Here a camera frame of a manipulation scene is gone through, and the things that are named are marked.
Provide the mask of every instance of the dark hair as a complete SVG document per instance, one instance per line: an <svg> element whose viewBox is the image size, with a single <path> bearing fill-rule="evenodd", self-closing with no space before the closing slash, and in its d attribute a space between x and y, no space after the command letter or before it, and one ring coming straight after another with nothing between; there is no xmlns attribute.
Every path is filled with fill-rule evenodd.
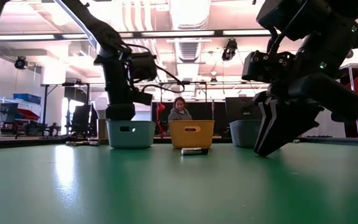
<svg viewBox="0 0 358 224"><path fill-rule="evenodd" d="M175 101L173 102L173 107L175 108L175 105L177 104L178 101L182 101L183 102L183 106L186 106L186 101L185 99L183 99L183 97L179 96L178 98L175 99Z"/></svg>

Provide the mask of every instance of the gray basket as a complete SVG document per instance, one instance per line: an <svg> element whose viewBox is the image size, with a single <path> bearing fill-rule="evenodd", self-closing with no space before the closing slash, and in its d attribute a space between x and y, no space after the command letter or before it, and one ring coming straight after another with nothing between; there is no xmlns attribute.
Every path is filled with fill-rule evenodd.
<svg viewBox="0 0 358 224"><path fill-rule="evenodd" d="M258 138L261 120L242 120L230 123L231 139L235 146L253 149Z"/></svg>
<svg viewBox="0 0 358 224"><path fill-rule="evenodd" d="M147 148L154 141L155 123L152 121L108 121L107 129L113 148Z"/></svg>

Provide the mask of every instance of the blue box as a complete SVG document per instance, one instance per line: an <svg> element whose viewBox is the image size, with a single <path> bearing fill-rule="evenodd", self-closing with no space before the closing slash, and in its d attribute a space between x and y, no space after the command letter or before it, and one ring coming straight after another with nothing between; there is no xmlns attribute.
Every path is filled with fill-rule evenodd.
<svg viewBox="0 0 358 224"><path fill-rule="evenodd" d="M40 105L41 104L41 97L34 96L28 93L14 93L13 94L14 99L21 99L23 101L29 102L29 103L35 103Z"/></svg>
<svg viewBox="0 0 358 224"><path fill-rule="evenodd" d="M231 139L235 146L253 149L258 138L261 120L240 120L230 123Z"/></svg>
<svg viewBox="0 0 358 224"><path fill-rule="evenodd" d="M153 121L108 121L107 129L111 148L148 148L154 142Z"/></svg>

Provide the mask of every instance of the laboratory room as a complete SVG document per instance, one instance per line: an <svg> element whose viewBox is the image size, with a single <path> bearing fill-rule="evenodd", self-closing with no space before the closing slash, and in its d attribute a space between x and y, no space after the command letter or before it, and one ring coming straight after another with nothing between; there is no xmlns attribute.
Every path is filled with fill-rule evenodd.
<svg viewBox="0 0 358 224"><path fill-rule="evenodd" d="M0 224L358 224L358 1L0 0Z"/></svg>

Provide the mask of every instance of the woman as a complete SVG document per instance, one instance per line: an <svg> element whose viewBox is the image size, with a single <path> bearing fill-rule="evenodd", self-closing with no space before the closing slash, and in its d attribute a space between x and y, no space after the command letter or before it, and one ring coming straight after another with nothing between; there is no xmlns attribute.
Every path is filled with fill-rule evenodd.
<svg viewBox="0 0 358 224"><path fill-rule="evenodd" d="M173 102L173 108L168 116L168 122L174 120L192 120L189 111L185 108L186 101L182 97L178 97Z"/></svg>

